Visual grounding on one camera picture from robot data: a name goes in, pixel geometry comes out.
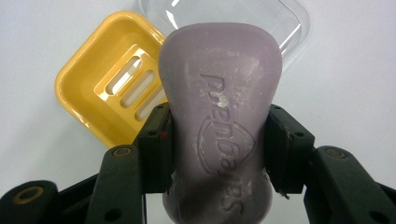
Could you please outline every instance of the purple soap bar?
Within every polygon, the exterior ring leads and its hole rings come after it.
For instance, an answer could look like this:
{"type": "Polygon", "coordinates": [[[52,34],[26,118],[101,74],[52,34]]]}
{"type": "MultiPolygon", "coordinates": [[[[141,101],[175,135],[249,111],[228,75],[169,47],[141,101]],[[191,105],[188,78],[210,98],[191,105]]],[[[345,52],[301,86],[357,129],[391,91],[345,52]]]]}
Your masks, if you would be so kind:
{"type": "Polygon", "coordinates": [[[160,77],[175,128],[166,212],[176,223],[258,223],[272,201],[263,127],[282,70],[264,30],[203,23],[170,34],[160,77]]]}

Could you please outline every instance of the white table surface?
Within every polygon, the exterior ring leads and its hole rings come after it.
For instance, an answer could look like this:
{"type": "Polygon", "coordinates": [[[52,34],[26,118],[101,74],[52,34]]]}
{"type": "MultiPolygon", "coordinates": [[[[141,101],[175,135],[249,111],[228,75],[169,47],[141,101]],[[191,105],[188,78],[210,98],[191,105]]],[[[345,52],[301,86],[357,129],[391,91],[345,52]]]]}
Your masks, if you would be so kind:
{"type": "MultiPolygon", "coordinates": [[[[310,34],[274,100],[316,137],[396,188],[396,2],[308,1],[310,34]]],[[[0,195],[30,180],[59,190],[99,171],[106,147],[58,103],[62,66],[109,14],[136,1],[0,2],[0,195]]],[[[274,194],[265,223],[307,223],[303,196],[274,194]]],[[[172,223],[161,195],[148,223],[172,223]]]]}

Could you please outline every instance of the clear plastic lid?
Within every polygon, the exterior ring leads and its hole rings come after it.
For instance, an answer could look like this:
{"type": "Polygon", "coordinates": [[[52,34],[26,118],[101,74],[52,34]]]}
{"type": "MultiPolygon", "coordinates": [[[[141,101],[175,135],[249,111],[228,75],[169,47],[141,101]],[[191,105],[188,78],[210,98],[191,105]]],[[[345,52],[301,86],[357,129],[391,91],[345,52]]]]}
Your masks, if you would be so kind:
{"type": "Polygon", "coordinates": [[[142,13],[164,35],[202,22],[241,22],[270,33],[282,52],[284,67],[306,39],[309,17],[295,0],[139,0],[142,13]]]}

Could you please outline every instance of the metal bolt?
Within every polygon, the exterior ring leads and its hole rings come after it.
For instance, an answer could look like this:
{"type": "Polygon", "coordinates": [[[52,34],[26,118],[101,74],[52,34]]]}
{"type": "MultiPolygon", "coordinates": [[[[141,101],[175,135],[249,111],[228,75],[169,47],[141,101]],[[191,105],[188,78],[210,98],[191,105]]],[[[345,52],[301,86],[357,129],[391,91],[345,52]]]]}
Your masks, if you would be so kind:
{"type": "Polygon", "coordinates": [[[121,148],[118,148],[117,150],[115,150],[113,152],[113,156],[115,156],[115,157],[123,157],[123,156],[126,156],[129,153],[131,153],[131,151],[132,150],[130,148],[128,148],[128,147],[121,147],[121,148]]]}
{"type": "Polygon", "coordinates": [[[342,152],[341,150],[337,149],[337,148],[326,148],[325,152],[335,158],[338,159],[345,159],[347,157],[347,155],[342,152]]]}
{"type": "Polygon", "coordinates": [[[41,194],[43,194],[44,189],[39,186],[32,186],[27,189],[21,190],[17,195],[14,197],[15,204],[26,204],[34,201],[35,199],[39,198],[41,194]]]}

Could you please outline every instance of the yellow soap dish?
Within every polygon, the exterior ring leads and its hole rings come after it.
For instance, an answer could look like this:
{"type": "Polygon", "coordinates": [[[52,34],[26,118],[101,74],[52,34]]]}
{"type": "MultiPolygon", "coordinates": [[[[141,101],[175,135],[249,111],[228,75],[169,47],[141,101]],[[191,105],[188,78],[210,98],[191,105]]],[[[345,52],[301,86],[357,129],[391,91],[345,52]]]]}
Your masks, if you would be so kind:
{"type": "Polygon", "coordinates": [[[157,64],[163,41],[138,14],[108,16],[59,72],[59,102],[107,147],[131,144],[166,102],[157,64]]]}

